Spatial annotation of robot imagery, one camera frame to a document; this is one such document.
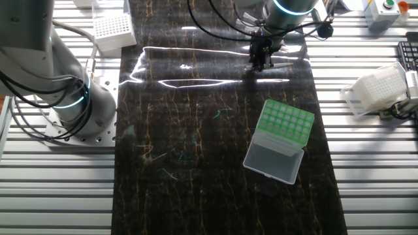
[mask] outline metal frame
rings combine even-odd
[[[350,235],[418,234],[414,122],[393,129],[377,116],[354,121],[338,95],[362,73],[398,60],[397,43],[406,40],[406,31],[418,31],[418,11],[410,13],[406,26],[395,24],[384,37],[372,37],[362,13],[349,12],[336,17],[333,38],[306,39]],[[76,9],[72,1],[57,0],[54,17],[92,31],[91,13]],[[57,32],[85,64],[91,43],[65,30]],[[120,54],[99,57],[96,74],[104,82],[118,83],[119,67]],[[22,107],[28,120],[45,130],[37,109]],[[110,234],[113,167],[112,148],[52,153],[11,121],[0,161],[0,234]],[[14,218],[13,228],[4,228],[5,217]],[[37,228],[30,225],[34,217]],[[47,227],[52,218],[54,226]]]

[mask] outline black cable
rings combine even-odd
[[[20,106],[19,106],[19,104],[18,104],[18,101],[16,100],[16,98],[14,98],[14,100],[15,100],[15,103],[16,103],[16,109],[18,110],[18,112],[19,112],[19,115],[21,116],[21,118],[22,118],[22,120],[25,122],[25,124],[30,128],[30,129],[32,129],[33,131],[35,131],[36,133],[38,133],[38,134],[40,134],[40,135],[42,135],[43,137],[41,137],[41,136],[37,136],[37,135],[34,135],[34,134],[32,134],[32,133],[30,133],[30,132],[28,132],[28,131],[26,131],[23,127],[22,127],[22,125],[20,124],[20,122],[17,120],[17,117],[14,115],[14,112],[13,112],[13,109],[12,109],[12,103],[11,103],[11,100],[10,100],[10,103],[9,103],[9,108],[10,108],[10,112],[11,112],[11,114],[12,114],[12,117],[13,117],[13,120],[16,122],[16,124],[17,124],[17,126],[19,126],[19,128],[21,128],[26,134],[28,134],[30,137],[33,137],[33,138],[38,138],[38,139],[41,139],[41,140],[44,140],[44,141],[51,141],[51,140],[62,140],[62,139],[66,139],[66,138],[70,138],[70,137],[72,137],[72,136],[74,136],[75,134],[77,134],[78,132],[80,132],[81,131],[81,129],[87,124],[87,122],[88,122],[88,120],[89,120],[89,118],[90,118],[90,116],[91,116],[91,111],[92,111],[92,105],[90,105],[90,103],[91,103],[91,97],[89,96],[89,92],[88,92],[88,89],[85,87],[84,88],[85,90],[86,90],[86,94],[85,94],[85,98],[88,100],[88,103],[87,103],[87,105],[86,105],[86,109],[88,109],[88,112],[87,112],[87,114],[86,115],[83,115],[83,116],[81,116],[80,117],[80,121],[79,122],[77,122],[76,124],[74,124],[73,125],[73,127],[70,129],[70,130],[68,130],[67,132],[65,132],[65,133],[63,133],[63,134],[61,134],[61,135],[59,135],[59,136],[47,136],[47,135],[45,135],[45,134],[43,134],[43,133],[41,133],[41,132],[39,132],[38,130],[36,130],[35,128],[33,128],[30,124],[29,124],[29,122],[27,122],[27,120],[26,120],[26,118],[24,117],[24,115],[22,114],[22,111],[20,110]]]
[[[63,91],[64,89],[66,89],[66,88],[67,88],[67,87],[65,86],[65,87],[62,87],[62,88],[59,88],[59,89],[56,89],[56,90],[53,90],[53,91],[38,91],[38,90],[32,89],[32,88],[30,88],[30,87],[27,87],[27,86],[24,86],[24,85],[19,84],[18,82],[16,82],[16,81],[14,81],[13,79],[9,78],[6,74],[4,74],[4,73],[3,73],[3,72],[1,72],[1,71],[0,71],[0,80],[1,80],[1,81],[5,80],[5,81],[7,81],[7,82],[10,82],[11,84],[13,84],[13,85],[17,86],[17,87],[18,87],[18,88],[20,88],[20,89],[24,89],[24,90],[26,90],[26,91],[30,91],[30,92],[32,92],[32,93],[42,94],[42,95],[51,95],[51,94],[54,94],[54,93],[57,93],[57,92]]]
[[[195,16],[193,15],[193,12],[192,12],[192,10],[191,10],[191,6],[190,6],[190,0],[187,0],[187,7],[188,7],[188,9],[189,9],[189,14],[190,14],[190,17],[191,17],[191,19],[193,20],[193,22],[195,23],[195,25],[196,25],[199,29],[201,29],[202,31],[204,31],[205,33],[209,34],[210,36],[215,37],[215,38],[217,38],[217,39],[223,39],[223,40],[233,40],[233,41],[238,41],[238,42],[251,42],[251,41],[254,41],[254,40],[251,40],[251,39],[232,39],[232,38],[229,38],[229,37],[223,37],[223,36],[215,35],[215,34],[213,34],[213,33],[209,32],[209,31],[207,31],[204,27],[202,27],[202,26],[198,23],[198,21],[196,20]]]
[[[2,83],[4,83],[4,85],[17,97],[19,97],[19,99],[25,101],[27,104],[30,104],[31,106],[37,107],[37,108],[52,108],[54,106],[59,105],[67,96],[67,93],[69,92],[69,90],[71,89],[72,85],[75,83],[73,82],[71,85],[67,86],[67,88],[64,90],[63,95],[61,96],[61,98],[58,99],[58,101],[56,101],[55,103],[52,104],[47,104],[47,105],[40,105],[37,104],[35,102],[32,102],[28,99],[26,99],[23,95],[21,95],[20,93],[18,93],[2,76],[0,76],[0,80],[2,81]]]

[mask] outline blue led ring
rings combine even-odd
[[[288,13],[288,14],[291,14],[293,16],[303,16],[303,15],[309,14],[313,10],[313,8],[312,8],[309,11],[306,11],[306,12],[294,12],[294,11],[291,11],[291,10],[287,10],[285,7],[283,7],[282,5],[280,5],[280,3],[277,2],[277,0],[273,0],[273,2],[274,2],[274,4],[276,4],[276,6],[280,10],[282,10],[282,11]]]

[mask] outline clear plastic lid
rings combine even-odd
[[[263,138],[263,135],[256,131],[243,165],[266,177],[294,184],[303,155],[303,149],[272,142]]]

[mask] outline white plastic box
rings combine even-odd
[[[405,92],[405,70],[395,62],[361,76],[353,85],[343,88],[340,96],[355,116],[361,116],[390,107]]]
[[[93,5],[93,27],[95,42],[101,51],[109,51],[137,43],[132,25],[131,15],[126,12],[109,15],[106,9],[115,6],[120,1],[98,1]]]
[[[244,167],[294,184],[304,155],[302,148],[308,143],[314,117],[307,111],[267,100],[244,159]]]

